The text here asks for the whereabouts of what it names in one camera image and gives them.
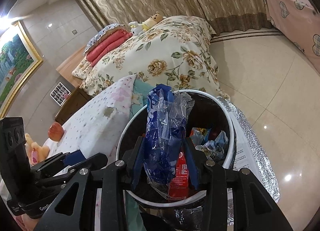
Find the crumpled plastic bag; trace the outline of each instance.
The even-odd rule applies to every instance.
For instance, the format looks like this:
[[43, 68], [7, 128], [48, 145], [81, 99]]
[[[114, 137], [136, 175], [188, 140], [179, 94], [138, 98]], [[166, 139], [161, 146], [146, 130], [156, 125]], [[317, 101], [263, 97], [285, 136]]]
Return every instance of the crumpled plastic bag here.
[[196, 150], [203, 151], [208, 160], [218, 162], [225, 158], [226, 153], [223, 147], [227, 144], [228, 137], [224, 131], [221, 131], [214, 141], [211, 140], [204, 145], [197, 145]]
[[148, 95], [148, 120], [144, 168], [148, 178], [167, 185], [175, 177], [175, 166], [194, 100], [186, 92], [172, 92], [158, 84]]

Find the floral duvet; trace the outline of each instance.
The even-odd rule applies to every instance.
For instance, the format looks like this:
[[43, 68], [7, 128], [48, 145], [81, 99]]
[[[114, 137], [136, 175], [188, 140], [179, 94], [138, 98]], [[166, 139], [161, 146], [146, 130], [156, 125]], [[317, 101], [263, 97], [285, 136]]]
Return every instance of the floral duvet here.
[[89, 72], [81, 88], [95, 96], [118, 79], [137, 74], [153, 86], [197, 89], [229, 96], [220, 90], [218, 66], [209, 53], [213, 28], [203, 19], [174, 16], [132, 37], [106, 54]]

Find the white stuffed bunny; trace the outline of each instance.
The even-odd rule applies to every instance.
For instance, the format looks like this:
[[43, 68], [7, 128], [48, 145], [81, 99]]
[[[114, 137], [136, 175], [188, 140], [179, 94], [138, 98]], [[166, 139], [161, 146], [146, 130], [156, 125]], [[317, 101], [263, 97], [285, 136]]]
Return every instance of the white stuffed bunny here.
[[145, 25], [140, 24], [137, 21], [132, 21], [129, 23], [129, 26], [131, 27], [131, 32], [133, 36], [141, 35], [146, 31]]

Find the white sheet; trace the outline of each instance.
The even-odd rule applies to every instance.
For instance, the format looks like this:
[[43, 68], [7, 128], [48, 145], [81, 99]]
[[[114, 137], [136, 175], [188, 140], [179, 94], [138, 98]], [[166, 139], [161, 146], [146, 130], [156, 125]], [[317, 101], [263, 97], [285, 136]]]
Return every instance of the white sheet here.
[[129, 121], [135, 77], [118, 80], [77, 111], [62, 126], [65, 134], [59, 142], [44, 143], [50, 147], [48, 157], [80, 149], [86, 158], [103, 153], [108, 164], [114, 162], [119, 137]]

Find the trash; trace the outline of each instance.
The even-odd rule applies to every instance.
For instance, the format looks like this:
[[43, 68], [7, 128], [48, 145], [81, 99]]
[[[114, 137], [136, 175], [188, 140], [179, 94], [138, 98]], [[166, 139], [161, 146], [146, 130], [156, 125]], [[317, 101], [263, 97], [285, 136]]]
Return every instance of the trash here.
[[228, 144], [228, 137], [224, 131], [221, 131], [218, 137], [213, 141], [207, 141], [204, 145], [197, 145], [196, 150], [203, 151], [208, 160], [215, 162], [225, 158], [223, 147]]
[[194, 100], [186, 92], [173, 93], [163, 84], [148, 94], [144, 168], [151, 181], [167, 185], [175, 177], [193, 105]]
[[189, 171], [183, 152], [180, 152], [176, 165], [176, 177], [169, 184], [169, 200], [182, 200], [189, 197]]
[[192, 128], [190, 138], [194, 146], [201, 145], [202, 141], [206, 137], [208, 130], [205, 128]]

